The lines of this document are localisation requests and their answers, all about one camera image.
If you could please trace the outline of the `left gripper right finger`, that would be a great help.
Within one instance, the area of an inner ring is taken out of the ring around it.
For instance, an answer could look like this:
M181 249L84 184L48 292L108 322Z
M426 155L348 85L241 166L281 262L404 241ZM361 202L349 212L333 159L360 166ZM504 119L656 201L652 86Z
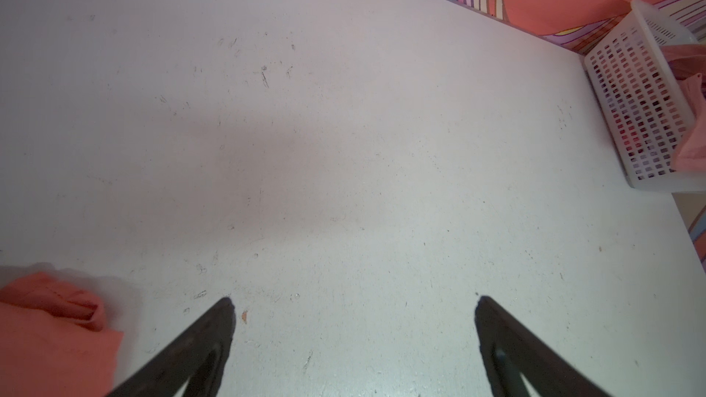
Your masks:
M492 395L605 396L599 388L489 296L475 309L480 353Z

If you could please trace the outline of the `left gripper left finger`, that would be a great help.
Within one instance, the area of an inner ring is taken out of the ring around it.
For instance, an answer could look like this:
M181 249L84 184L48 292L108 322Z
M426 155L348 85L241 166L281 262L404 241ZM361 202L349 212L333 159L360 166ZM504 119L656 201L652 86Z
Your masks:
M223 297L110 395L217 395L235 327L235 305Z

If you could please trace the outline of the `white plastic laundry basket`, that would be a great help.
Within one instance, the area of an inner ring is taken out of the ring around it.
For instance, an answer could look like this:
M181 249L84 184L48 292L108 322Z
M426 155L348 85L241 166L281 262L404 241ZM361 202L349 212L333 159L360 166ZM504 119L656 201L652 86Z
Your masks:
M631 11L585 56L584 66L631 187L702 192L702 173L678 172L672 160L695 117L662 50L696 38L656 7Z

